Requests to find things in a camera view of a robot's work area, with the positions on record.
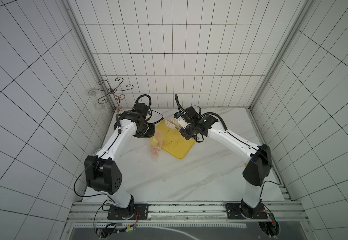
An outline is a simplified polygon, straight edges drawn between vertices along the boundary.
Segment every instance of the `yellow cutting board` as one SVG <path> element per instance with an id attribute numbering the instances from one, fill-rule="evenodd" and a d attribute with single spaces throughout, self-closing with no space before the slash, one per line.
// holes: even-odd
<path id="1" fill-rule="evenodd" d="M 158 124 L 155 131 L 164 136 L 162 149 L 178 159 L 183 159 L 196 142 L 192 138 L 190 140 L 184 139 L 177 129 L 167 127 L 164 121 Z"/>

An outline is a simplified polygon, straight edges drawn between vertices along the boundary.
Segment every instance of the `metal bracket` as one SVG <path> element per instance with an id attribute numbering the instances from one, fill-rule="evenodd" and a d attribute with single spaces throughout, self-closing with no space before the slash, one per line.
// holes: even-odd
<path id="1" fill-rule="evenodd" d="M 146 220 L 148 219 L 148 212 L 149 212 L 149 204 L 134 204 L 134 211 L 137 211 L 138 213 L 138 220 Z M 107 215 L 107 219 L 109 220 L 126 220 L 122 218 L 120 215 L 118 215 L 116 207 L 110 206 L 109 213 Z M 133 214 L 131 218 L 127 220 L 135 220 L 136 215 Z"/>
<path id="2" fill-rule="evenodd" d="M 227 211 L 227 218 L 228 219 L 246 219 L 244 216 L 242 216 L 242 212 L 239 209 L 239 206 L 241 204 L 225 204 L 226 206 L 226 211 Z M 262 203 L 259 204 L 258 206 L 258 211 L 264 210 L 264 205 Z M 254 216 L 253 219 L 267 219 L 267 214 L 264 212 L 257 212 Z"/>

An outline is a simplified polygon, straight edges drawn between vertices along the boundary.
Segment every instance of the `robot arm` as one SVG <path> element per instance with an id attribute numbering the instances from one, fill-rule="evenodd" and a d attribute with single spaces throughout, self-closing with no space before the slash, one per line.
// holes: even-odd
<path id="1" fill-rule="evenodd" d="M 87 186 L 108 195 L 119 209 L 119 214 L 124 217 L 133 214 L 134 200 L 121 185 L 122 173 L 116 164 L 117 159 L 122 149 L 128 145 L 127 142 L 131 136 L 148 138 L 155 133 L 154 123 L 148 123 L 146 119 L 150 103 L 149 105 L 138 103 L 138 100 L 144 96 L 150 99 L 150 96 L 146 94 L 141 95 L 131 111 L 116 115 L 118 126 L 116 131 L 95 156 L 87 156 L 84 162 Z"/>
<path id="2" fill-rule="evenodd" d="M 219 115 L 215 113 L 200 115 L 193 107 L 183 109 L 178 102 L 177 95 L 175 95 L 175 99 L 178 112 L 174 117 L 182 126 L 179 132 L 186 140 L 197 139 L 198 134 L 213 138 L 239 155 L 245 162 L 246 168 L 243 176 L 246 180 L 246 188 L 240 209 L 245 218 L 252 218 L 259 207 L 264 179 L 271 170 L 270 148 L 265 144 L 258 146 L 228 130 Z"/>

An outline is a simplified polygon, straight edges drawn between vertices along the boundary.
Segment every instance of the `marble surface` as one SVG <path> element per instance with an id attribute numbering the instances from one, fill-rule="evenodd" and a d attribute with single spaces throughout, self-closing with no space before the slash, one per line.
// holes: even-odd
<path id="1" fill-rule="evenodd" d="M 176 109 L 153 109 L 165 118 Z M 259 144 L 246 109 L 220 108 L 202 109 L 219 114 L 229 130 L 241 137 Z M 159 119 L 153 113 L 150 122 Z M 114 118 L 105 142 L 114 132 Z M 242 159 L 214 139 L 205 137 L 202 143 L 195 143 L 184 159 L 176 159 L 164 150 L 158 159 L 150 153 L 147 139 L 132 137 L 117 159 L 123 187 L 134 196 L 136 202 L 143 201 L 240 201 L 244 195 L 246 180 L 242 176 L 245 164 Z M 267 180 L 276 181 L 273 172 Z M 85 195 L 95 192 L 87 188 Z M 103 202 L 105 195 L 85 198 L 84 202 Z M 284 200 L 279 187 L 272 183 L 264 185 L 264 201 Z"/>

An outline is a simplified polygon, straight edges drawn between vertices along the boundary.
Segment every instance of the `white tile wall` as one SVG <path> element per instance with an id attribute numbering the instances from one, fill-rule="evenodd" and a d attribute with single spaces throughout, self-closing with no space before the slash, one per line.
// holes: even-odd
<path id="1" fill-rule="evenodd" d="M 252 112 L 318 239 L 348 238 L 348 0 L 315 2 Z"/>
<path id="2" fill-rule="evenodd" d="M 59 239 L 79 200 L 111 114 L 86 95 L 98 79 L 82 49 L 59 0 L 0 1 L 0 239 Z"/>
<path id="3" fill-rule="evenodd" d="M 136 79 L 130 80 L 132 93 L 150 94 L 157 99 L 152 104 L 156 107 L 173 107 L 175 93 L 181 94 L 185 106 L 249 106 L 303 4 L 301 0 L 69 2 L 102 78 L 111 84 L 121 75 Z M 199 81 L 183 85 L 188 77 Z M 134 99 L 126 94 L 124 106 L 132 106 Z"/>

